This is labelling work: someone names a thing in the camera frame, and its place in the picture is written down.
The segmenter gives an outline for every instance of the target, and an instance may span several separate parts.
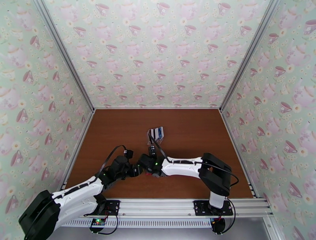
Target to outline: black cable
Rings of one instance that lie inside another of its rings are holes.
[[[36,217],[34,218],[33,222],[31,223],[31,226],[29,227],[28,231],[26,232],[25,236],[24,236],[24,240],[28,239],[28,234],[30,233],[35,221],[39,218],[39,216],[41,215],[41,213],[45,210],[45,208],[47,208],[48,205],[50,205],[55,199],[57,198],[61,198],[62,195],[58,195],[56,197],[54,197],[53,199],[51,199],[50,201],[48,201],[48,203],[40,210],[40,212],[36,215]]]
[[[112,233],[114,233],[117,230],[117,226],[119,225],[119,219],[118,219],[117,215],[115,215],[115,216],[116,216],[116,226],[115,226],[114,230],[112,232],[109,232],[109,233],[107,233],[107,232],[98,232],[97,234],[111,235]]]
[[[105,159],[105,161],[104,161],[103,165],[101,166],[99,172],[96,174],[96,175],[97,175],[96,178],[95,178],[93,181],[89,182],[88,184],[81,184],[81,185],[79,185],[79,186],[77,186],[77,187],[74,187],[74,188],[68,190],[67,192],[63,193],[64,196],[66,196],[66,195],[68,195],[68,194],[70,194],[70,193],[72,193],[72,192],[75,192],[75,191],[79,190],[79,189],[82,188],[82,187],[88,186],[88,185],[91,184],[91,183],[94,183],[94,182],[98,179],[98,177],[100,176],[100,174],[101,174],[101,172],[102,172],[104,166],[107,164],[107,162],[109,161],[110,157],[113,155],[113,153],[116,151],[116,149],[118,149],[118,148],[121,147],[121,146],[124,148],[124,150],[126,150],[126,147],[125,147],[124,145],[116,146],[116,147],[110,152],[110,154],[108,155],[108,157]],[[28,236],[27,236],[27,235],[30,233],[32,226],[34,225],[35,221],[39,218],[39,216],[41,215],[41,213],[45,210],[45,208],[46,208],[49,204],[51,204],[51,203],[52,203],[55,199],[57,199],[57,198],[63,198],[63,195],[60,194],[60,195],[56,196],[55,198],[51,199],[51,200],[40,210],[40,212],[36,215],[36,217],[34,218],[33,222],[31,223],[30,228],[29,228],[28,231],[26,232],[26,234],[25,234],[25,236],[24,236],[24,240],[27,240],[27,239],[28,239]]]
[[[236,185],[237,183],[239,183],[239,178],[238,178],[235,174],[233,174],[233,173],[231,173],[231,172],[228,172],[228,171],[226,171],[226,170],[224,170],[224,169],[222,169],[222,168],[220,168],[220,167],[214,166],[214,165],[209,164],[209,163],[194,162],[194,164],[197,164],[197,163],[204,164],[204,165],[207,165],[207,166],[209,166],[209,167],[214,167],[214,168],[216,168],[216,169],[222,170],[223,172],[226,172],[226,173],[228,173],[229,175],[233,176],[233,177],[236,179],[236,182],[234,182],[233,184],[231,184],[231,185],[230,185],[231,187],[234,186],[234,185]]]
[[[95,182],[95,181],[98,179],[98,177],[100,176],[100,174],[101,174],[103,168],[105,167],[105,165],[107,164],[107,162],[109,161],[109,159],[111,158],[111,156],[113,155],[113,153],[116,151],[116,149],[118,149],[119,147],[123,147],[124,150],[126,150],[126,147],[125,147],[124,145],[116,146],[116,147],[110,152],[110,154],[108,155],[108,157],[104,160],[104,162],[103,162],[103,164],[102,164],[100,170],[99,170],[98,173],[96,174],[96,178],[95,178],[92,182],[90,182],[90,184],[93,183],[93,182]]]
[[[165,154],[165,152],[163,151],[163,149],[159,146],[159,144],[155,141],[155,139],[152,137],[151,133],[148,133],[149,139],[151,139],[154,144],[156,145],[156,147],[159,149],[159,151],[161,152],[161,154],[164,156],[164,158],[168,161],[168,163],[172,163],[169,158],[167,157],[167,155]]]
[[[228,227],[226,230],[224,230],[223,232],[221,232],[221,234],[226,233],[228,230],[230,230],[231,227],[234,225],[235,220],[236,220],[236,209],[235,209],[235,206],[234,206],[233,202],[230,201],[230,199],[229,199],[228,197],[227,197],[227,200],[230,202],[230,204],[231,204],[231,205],[233,206],[233,208],[234,208],[234,219],[233,219],[233,221],[231,222],[231,224],[229,225],[229,227]]]

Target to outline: small box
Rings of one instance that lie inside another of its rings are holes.
[[[157,127],[157,128],[152,128],[149,129],[147,131],[147,138],[148,138],[148,145],[150,145],[150,139],[148,134],[151,134],[151,136],[153,137],[153,139],[155,139],[155,141],[160,144],[162,142],[162,140],[164,139],[164,128],[163,127]]]

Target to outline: floral wallpaper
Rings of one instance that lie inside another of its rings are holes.
[[[269,1],[45,0],[100,107],[219,107]]]
[[[283,1],[224,109],[285,239],[316,239],[316,2]]]
[[[1,1],[0,19],[0,239],[23,239],[19,216],[56,191],[90,110],[33,2]]]

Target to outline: black mounting plate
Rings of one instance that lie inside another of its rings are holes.
[[[87,214],[85,216],[89,216],[89,215],[117,216],[119,214],[119,209],[120,209],[119,200],[106,200],[105,207],[100,213],[98,213],[98,211],[95,210],[93,213]]]
[[[210,209],[208,208],[208,200],[196,200],[193,201],[195,216],[214,216]],[[222,216],[232,216],[233,211],[231,209],[230,202],[228,200],[224,201]]]

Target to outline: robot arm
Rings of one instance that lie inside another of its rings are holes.
[[[72,219],[92,212],[100,213],[106,201],[101,193],[118,180],[140,175],[143,169],[156,177],[183,175],[200,178],[210,189],[211,213],[221,215],[224,199],[230,191],[231,168],[227,164],[209,153],[193,159],[157,158],[155,148],[151,146],[149,155],[142,154],[137,164],[131,165],[132,151],[128,151],[83,183],[53,194],[47,190],[39,193],[19,218],[25,239],[47,239]]]
[[[230,192],[231,167],[214,155],[192,159],[157,158],[155,152],[143,154],[138,164],[153,176],[183,175],[201,179],[210,189],[209,208],[214,215],[221,215],[225,197]]]
[[[142,168],[129,163],[132,151],[118,156],[113,163],[85,182],[66,190],[50,194],[47,190],[39,193],[19,218],[26,235],[25,239],[47,239],[53,231],[68,221],[95,210],[104,209],[106,199],[101,194],[118,180],[136,177]]]

